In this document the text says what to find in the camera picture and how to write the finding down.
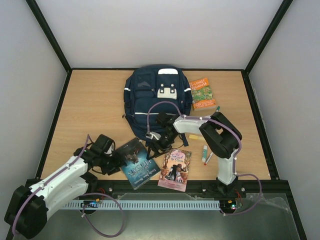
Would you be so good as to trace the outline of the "navy blue student backpack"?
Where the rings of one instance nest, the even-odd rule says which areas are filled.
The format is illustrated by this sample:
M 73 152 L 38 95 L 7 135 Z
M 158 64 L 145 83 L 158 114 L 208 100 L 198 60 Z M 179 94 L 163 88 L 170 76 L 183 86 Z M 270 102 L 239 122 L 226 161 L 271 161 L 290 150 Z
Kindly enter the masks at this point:
M 173 65 L 147 65 L 136 69 L 126 80 L 123 92 L 124 117 L 134 135 L 151 142 L 147 132 L 162 134 L 156 123 L 159 113 L 189 115 L 193 99 L 183 71 Z

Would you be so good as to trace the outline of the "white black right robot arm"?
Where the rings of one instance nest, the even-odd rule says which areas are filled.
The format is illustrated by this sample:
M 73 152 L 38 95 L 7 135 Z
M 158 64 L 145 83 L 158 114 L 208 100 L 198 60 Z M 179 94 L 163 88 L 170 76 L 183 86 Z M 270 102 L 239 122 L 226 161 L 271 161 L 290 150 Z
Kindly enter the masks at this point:
M 242 148 L 242 135 L 221 112 L 204 117 L 169 115 L 160 112 L 155 122 L 164 129 L 164 132 L 147 130 L 146 137 L 150 139 L 147 147 L 148 159 L 169 152 L 178 135 L 185 133 L 202 135 L 218 159 L 217 183 L 213 190 L 224 198 L 235 195 L 238 184 L 236 158 Z

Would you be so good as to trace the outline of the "dark blue Wuthering Heights book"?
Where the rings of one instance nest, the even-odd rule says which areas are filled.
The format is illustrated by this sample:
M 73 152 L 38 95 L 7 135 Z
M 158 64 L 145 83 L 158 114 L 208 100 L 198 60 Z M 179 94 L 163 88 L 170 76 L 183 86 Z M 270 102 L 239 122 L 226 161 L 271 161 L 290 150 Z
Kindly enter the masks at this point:
M 134 190 L 137 190 L 160 172 L 154 159 L 147 159 L 147 149 L 134 138 L 116 149 L 123 162 L 121 170 Z

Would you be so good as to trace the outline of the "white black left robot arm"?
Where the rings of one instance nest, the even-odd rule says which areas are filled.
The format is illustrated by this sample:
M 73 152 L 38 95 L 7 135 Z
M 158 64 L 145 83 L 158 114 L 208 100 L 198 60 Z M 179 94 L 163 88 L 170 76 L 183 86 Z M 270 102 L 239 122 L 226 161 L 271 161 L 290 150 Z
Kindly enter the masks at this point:
M 84 146 L 48 177 L 30 186 L 19 186 L 4 216 L 12 234 L 32 239 L 65 204 L 80 196 L 95 195 L 98 178 L 90 171 L 99 167 L 103 175 L 118 172 L 121 162 L 115 148 L 115 141 L 103 134 L 96 141 L 88 136 Z

